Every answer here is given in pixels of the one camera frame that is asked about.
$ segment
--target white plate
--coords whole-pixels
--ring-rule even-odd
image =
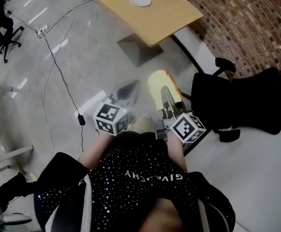
[[[147,7],[151,4],[151,0],[130,0],[130,3],[138,7]]]

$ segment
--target yellow object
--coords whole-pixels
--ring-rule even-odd
[[[150,47],[203,16],[187,0],[152,0],[148,7],[137,7],[129,0],[98,1],[122,18]]]
[[[161,96],[162,87],[166,86],[174,99],[175,103],[182,102],[183,97],[177,88],[177,85],[168,71],[158,70],[151,74],[148,78],[148,86],[150,93],[155,101],[157,111],[163,109],[163,101]]]

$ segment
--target white cube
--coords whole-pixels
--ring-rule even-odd
[[[170,129],[183,143],[194,143],[197,138],[206,131],[198,117],[188,114],[181,114],[171,125]]]
[[[128,109],[105,102],[98,104],[93,119],[98,130],[114,136],[117,136],[130,123]]]

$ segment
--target person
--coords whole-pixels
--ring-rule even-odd
[[[17,164],[15,168],[18,170],[18,174],[0,186],[0,231],[4,229],[2,213],[6,211],[9,203],[16,197],[33,194],[35,190],[36,182],[27,182],[21,168]],[[30,176],[33,180],[37,180],[35,173],[30,173]]]
[[[167,144],[155,139],[148,115],[116,137],[101,132],[78,161],[57,153],[37,183],[35,212],[46,232],[231,232],[235,226],[228,199],[201,173],[187,172],[174,133]]]

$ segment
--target red brick wall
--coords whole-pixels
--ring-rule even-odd
[[[281,72],[281,0],[188,1],[204,14],[191,28],[215,57],[236,64],[235,77]]]

